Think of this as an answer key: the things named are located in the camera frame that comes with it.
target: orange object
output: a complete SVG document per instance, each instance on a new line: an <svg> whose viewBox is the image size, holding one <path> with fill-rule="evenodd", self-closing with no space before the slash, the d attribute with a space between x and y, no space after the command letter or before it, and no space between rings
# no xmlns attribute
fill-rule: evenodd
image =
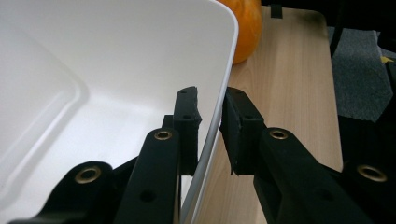
<svg viewBox="0 0 396 224"><path fill-rule="evenodd" d="M262 35L261 0L218 0L228 7L239 24L233 64L245 61L256 49Z"/></svg>

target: wooden tabletop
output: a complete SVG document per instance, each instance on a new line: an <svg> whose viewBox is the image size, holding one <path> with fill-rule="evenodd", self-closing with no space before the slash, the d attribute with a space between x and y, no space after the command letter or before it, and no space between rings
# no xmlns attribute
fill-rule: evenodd
<svg viewBox="0 0 396 224"><path fill-rule="evenodd" d="M262 7L262 40L244 63L234 65L229 86L244 91L268 127L293 132L313 156L342 169L327 25L309 10L283 8L272 19ZM265 223L253 176L230 175L222 139L213 151L194 223Z"/></svg>

